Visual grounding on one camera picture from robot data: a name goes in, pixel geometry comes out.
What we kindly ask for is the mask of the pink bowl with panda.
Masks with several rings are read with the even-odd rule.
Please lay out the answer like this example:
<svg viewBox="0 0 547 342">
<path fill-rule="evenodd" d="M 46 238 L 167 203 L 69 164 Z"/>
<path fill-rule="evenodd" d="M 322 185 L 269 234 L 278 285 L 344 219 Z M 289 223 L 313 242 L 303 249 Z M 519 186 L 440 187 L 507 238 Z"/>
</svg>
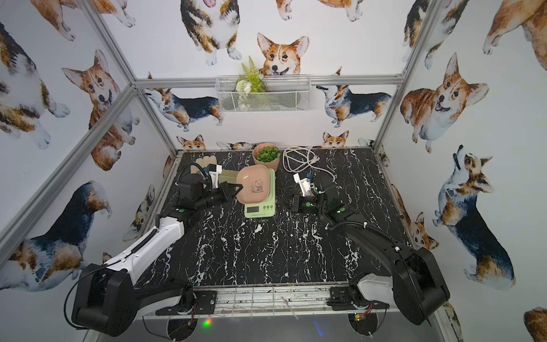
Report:
<svg viewBox="0 0 547 342">
<path fill-rule="evenodd" d="M 263 165 L 252 165 L 239 171 L 236 183 L 242 185 L 242 190 L 236 195 L 242 205 L 261 203 L 270 193 L 269 168 Z"/>
</svg>

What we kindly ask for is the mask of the green electronic scale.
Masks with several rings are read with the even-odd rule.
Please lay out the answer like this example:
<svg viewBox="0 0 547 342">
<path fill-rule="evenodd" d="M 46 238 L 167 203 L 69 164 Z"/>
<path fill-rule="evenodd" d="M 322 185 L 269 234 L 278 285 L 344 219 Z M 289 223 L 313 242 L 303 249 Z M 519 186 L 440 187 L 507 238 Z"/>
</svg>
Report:
<svg viewBox="0 0 547 342">
<path fill-rule="evenodd" d="M 271 178 L 267 187 L 263 181 L 255 181 L 251 190 L 255 194 L 264 195 L 268 190 L 268 195 L 262 202 L 246 204 L 244 206 L 244 216 L 249 219 L 269 218 L 276 213 L 276 187 L 275 179 Z"/>
</svg>

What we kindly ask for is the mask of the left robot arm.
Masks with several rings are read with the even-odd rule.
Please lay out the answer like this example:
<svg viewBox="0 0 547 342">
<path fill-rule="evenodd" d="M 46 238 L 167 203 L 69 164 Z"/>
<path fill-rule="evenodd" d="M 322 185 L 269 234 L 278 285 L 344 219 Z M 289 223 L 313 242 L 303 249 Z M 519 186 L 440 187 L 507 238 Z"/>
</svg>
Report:
<svg viewBox="0 0 547 342">
<path fill-rule="evenodd" d="M 116 337 L 135 320 L 164 308 L 195 313 L 198 300 L 191 283 L 179 279 L 153 286 L 137 283 L 199 221 L 202 211 L 232 201 L 243 190 L 240 184 L 214 181 L 220 172 L 219 165 L 185 165 L 175 183 L 175 202 L 156 214 L 153 227 L 119 255 L 83 270 L 70 289 L 75 299 L 72 312 L 64 315 L 66 323 L 76 330 Z"/>
</svg>

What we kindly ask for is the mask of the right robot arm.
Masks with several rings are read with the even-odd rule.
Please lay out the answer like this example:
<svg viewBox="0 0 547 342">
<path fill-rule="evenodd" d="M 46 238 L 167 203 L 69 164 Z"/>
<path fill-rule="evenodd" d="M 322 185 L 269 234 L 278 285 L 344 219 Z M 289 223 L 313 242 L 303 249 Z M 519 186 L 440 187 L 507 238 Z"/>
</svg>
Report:
<svg viewBox="0 0 547 342">
<path fill-rule="evenodd" d="M 317 172 L 307 178 L 299 174 L 293 178 L 301 193 L 291 200 L 292 212 L 316 216 L 327 230 L 355 242 L 387 270 L 385 276 L 365 274 L 340 290 L 332 290 L 327 305 L 333 310 L 370 311 L 381 304 L 420 325 L 450 300 L 448 286 L 429 250 L 409 247 L 368 224 L 357 209 L 338 198 L 332 179 Z"/>
</svg>

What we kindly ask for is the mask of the green hand brush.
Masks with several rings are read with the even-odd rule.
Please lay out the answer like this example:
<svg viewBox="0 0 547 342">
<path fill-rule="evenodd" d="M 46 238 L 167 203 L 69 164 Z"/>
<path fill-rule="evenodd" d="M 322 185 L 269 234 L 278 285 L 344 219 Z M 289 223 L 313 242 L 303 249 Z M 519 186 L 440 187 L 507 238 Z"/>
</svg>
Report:
<svg viewBox="0 0 547 342">
<path fill-rule="evenodd" d="M 231 184 L 237 184 L 237 176 L 239 171 L 223 169 L 222 173 L 218 176 L 219 183 L 228 182 Z"/>
</svg>

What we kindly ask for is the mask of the pink plant pot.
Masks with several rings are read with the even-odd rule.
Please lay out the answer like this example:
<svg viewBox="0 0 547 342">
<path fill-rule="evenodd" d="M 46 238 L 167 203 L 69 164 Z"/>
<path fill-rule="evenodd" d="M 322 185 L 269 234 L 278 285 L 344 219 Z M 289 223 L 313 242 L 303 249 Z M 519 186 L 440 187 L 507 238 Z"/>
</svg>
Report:
<svg viewBox="0 0 547 342">
<path fill-rule="evenodd" d="M 252 152 L 252 156 L 256 165 L 263 165 L 274 172 L 278 170 L 281 151 L 271 143 L 263 142 L 257 145 Z"/>
</svg>

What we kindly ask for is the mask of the green artificial plant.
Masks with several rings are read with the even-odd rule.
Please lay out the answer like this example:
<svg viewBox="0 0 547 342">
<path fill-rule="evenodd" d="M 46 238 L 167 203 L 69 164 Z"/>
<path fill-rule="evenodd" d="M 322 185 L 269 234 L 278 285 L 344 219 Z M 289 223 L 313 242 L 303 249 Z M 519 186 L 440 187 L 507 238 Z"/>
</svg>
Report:
<svg viewBox="0 0 547 342">
<path fill-rule="evenodd" d="M 268 146 L 268 147 L 262 148 L 258 152 L 256 159 L 259 162 L 264 162 L 264 163 L 273 162 L 279 158 L 280 154 L 281 153 L 279 151 L 279 148 L 274 146 Z"/>
</svg>

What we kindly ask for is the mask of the fern and white flower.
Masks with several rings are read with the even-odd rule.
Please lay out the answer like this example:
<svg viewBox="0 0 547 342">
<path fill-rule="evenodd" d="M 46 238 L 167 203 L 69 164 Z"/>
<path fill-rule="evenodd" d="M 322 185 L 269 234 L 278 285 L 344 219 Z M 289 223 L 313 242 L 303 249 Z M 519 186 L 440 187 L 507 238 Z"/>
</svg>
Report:
<svg viewBox="0 0 547 342">
<path fill-rule="evenodd" d="M 251 57 L 249 57 L 248 64 L 242 64 L 242 70 L 243 74 L 239 76 L 235 85 L 239 110 L 258 110 L 266 105 L 266 88 L 263 83 L 264 75 L 256 67 Z"/>
</svg>

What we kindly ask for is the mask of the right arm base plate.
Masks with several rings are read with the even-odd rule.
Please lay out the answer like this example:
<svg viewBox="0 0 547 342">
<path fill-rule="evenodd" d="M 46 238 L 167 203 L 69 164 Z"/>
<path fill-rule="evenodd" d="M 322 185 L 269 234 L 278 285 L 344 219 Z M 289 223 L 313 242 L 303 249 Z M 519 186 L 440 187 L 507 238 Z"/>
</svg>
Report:
<svg viewBox="0 0 547 342">
<path fill-rule="evenodd" d="M 365 299 L 354 286 L 334 286 L 329 289 L 327 306 L 334 311 L 389 309 L 390 305 Z"/>
</svg>

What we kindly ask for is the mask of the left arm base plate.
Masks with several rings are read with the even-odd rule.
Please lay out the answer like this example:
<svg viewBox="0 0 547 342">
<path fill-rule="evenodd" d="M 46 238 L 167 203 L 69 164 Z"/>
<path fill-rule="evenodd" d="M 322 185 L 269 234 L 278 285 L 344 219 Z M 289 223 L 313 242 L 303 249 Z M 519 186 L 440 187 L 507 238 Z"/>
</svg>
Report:
<svg viewBox="0 0 547 342">
<path fill-rule="evenodd" d="M 156 316 L 212 315 L 215 312 L 217 291 L 199 290 L 192 296 L 185 294 L 175 306 L 165 307 L 155 312 Z"/>
</svg>

